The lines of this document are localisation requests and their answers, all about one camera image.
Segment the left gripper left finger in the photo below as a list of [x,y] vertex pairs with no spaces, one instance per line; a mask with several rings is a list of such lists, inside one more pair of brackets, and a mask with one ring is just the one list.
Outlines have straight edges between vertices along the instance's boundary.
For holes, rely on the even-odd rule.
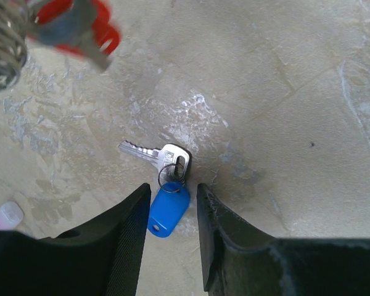
[[135,295],[151,190],[55,238],[0,231],[0,295]]

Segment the metal keyring with keys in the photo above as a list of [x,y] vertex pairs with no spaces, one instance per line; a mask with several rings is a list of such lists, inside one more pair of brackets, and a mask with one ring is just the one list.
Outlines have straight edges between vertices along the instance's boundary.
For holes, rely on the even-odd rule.
[[[42,2],[0,0],[0,91],[13,87],[19,81],[28,58],[26,40],[30,38],[40,43],[30,37],[28,25],[35,19],[33,6]],[[87,59],[102,72],[111,64],[110,55],[105,54],[97,44],[92,27],[81,40],[79,54],[47,47]]]

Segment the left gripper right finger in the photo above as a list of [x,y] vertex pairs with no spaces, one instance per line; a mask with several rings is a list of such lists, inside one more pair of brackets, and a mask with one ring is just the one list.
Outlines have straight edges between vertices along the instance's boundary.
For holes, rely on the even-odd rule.
[[197,188],[203,288],[209,295],[370,295],[370,239],[277,238]]

